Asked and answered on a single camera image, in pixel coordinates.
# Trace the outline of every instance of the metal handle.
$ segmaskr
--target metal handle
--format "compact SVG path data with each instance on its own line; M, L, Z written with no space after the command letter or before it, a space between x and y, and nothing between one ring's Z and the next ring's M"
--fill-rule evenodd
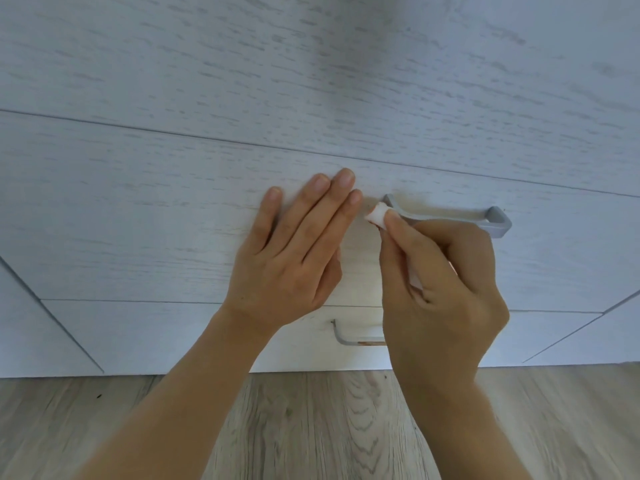
M404 220L409 222L409 224L415 224L420 221L427 221L429 219L441 219L442 217L429 216L429 215L421 215L421 214L411 214L409 212L405 212L400 208L398 202L394 198L393 194L387 194L383 197L382 202L386 203L389 207L392 207ZM500 207L493 206L489 210L487 210L484 214L484 219L481 221L476 221L473 219L454 219L456 221L462 222L472 222L476 224L480 229L483 229L489 233L489 235L498 239L505 235L509 229L511 229L511 220L507 217L507 215L502 211Z
M333 334L335 335L335 339L338 341L339 344L342 345L347 345L347 346L355 346L355 347L372 347L372 346L386 346L387 343L385 342L385 338L384 337L372 337L372 338L367 338L366 340L347 340L347 339L343 339L340 336L340 332L338 331L338 325L336 325L335 320L331 320L331 323L333 325Z

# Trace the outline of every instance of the drawer front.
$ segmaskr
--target drawer front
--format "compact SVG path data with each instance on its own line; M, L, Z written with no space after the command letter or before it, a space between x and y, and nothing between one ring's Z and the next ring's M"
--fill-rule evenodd
M164 374L200 336L219 305L46 301L46 305L107 374ZM523 361L595 318L593 314L516 312L482 366ZM341 345L380 329L381 308L325 306L283 327L252 372L390 369L386 347Z
M640 362L640 296L589 323L527 365Z
M0 255L43 299L220 303L268 186L291 199L343 166L369 203L505 209L494 245L512 310L601 312L640 282L640 198L9 114L0 140ZM328 305L380 306L379 249L358 218Z
M0 378L99 375L0 260Z
M634 0L1 0L0 107L639 195L639 16Z

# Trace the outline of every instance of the white wooden drawer front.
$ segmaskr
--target white wooden drawer front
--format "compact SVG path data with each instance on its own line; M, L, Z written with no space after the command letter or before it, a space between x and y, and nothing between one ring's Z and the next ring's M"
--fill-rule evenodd
M0 378L101 374L0 262Z
M369 203L505 209L512 310L602 312L640 282L640 198L11 114L0 141L0 255L43 299L220 303L268 186L343 166ZM328 305L380 306L379 249L358 218Z
M527 365L640 362L640 296L533 357Z
M0 0L0 107L640 195L637 0Z
M180 360L219 305L45 301L46 306L105 370L164 374ZM593 320L597 314L516 312L482 362L521 365L540 350ZM256 360L253 372L390 369L386 347L340 345L336 320L347 339L358 329L381 328L381 308L325 306L281 329Z

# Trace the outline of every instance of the white sponge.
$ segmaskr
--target white sponge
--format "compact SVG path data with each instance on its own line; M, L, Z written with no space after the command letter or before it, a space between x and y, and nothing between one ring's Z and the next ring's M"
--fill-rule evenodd
M364 216L364 218L366 221L380 227L380 229L387 230L387 226L385 226L385 214L389 209L391 209L391 207L389 207L386 203L378 202L376 206L371 209L366 216ZM409 256L407 256L406 258L406 265L409 271L409 284L411 284L411 286L413 287L418 288L418 290L421 290L422 283L420 282L420 278L418 278L418 274L411 266L411 263L409 263Z

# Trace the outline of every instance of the hand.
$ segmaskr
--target hand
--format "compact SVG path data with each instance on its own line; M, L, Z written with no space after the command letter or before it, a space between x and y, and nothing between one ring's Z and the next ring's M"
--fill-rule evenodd
M282 190L270 188L221 308L268 333L320 308L342 278L340 242L362 204L354 183L348 168L316 175L277 224Z
M416 389L447 401L474 386L480 360L509 320L495 283L491 238L447 220L411 227L393 210L381 231L383 329L405 396ZM423 290L409 285L409 257Z

